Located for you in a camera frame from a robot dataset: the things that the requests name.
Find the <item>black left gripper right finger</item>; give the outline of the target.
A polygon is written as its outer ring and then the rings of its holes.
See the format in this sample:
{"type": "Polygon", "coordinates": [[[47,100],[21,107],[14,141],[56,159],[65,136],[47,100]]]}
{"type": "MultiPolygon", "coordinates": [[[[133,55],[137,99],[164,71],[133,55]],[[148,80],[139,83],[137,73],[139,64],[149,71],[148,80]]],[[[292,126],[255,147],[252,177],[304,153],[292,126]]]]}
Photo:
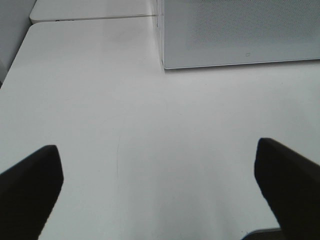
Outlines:
{"type": "Polygon", "coordinates": [[[272,138],[260,138],[254,177],[287,240],[320,238],[320,166],[272,138]]]}

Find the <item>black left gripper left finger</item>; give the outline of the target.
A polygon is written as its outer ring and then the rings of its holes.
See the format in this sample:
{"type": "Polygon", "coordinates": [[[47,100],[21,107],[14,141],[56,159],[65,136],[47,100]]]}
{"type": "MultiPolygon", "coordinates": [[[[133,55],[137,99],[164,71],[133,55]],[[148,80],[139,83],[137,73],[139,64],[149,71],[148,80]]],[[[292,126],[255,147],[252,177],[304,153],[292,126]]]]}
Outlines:
{"type": "Polygon", "coordinates": [[[0,175],[0,238],[37,240],[64,182],[56,145],[45,145],[0,175]]]}

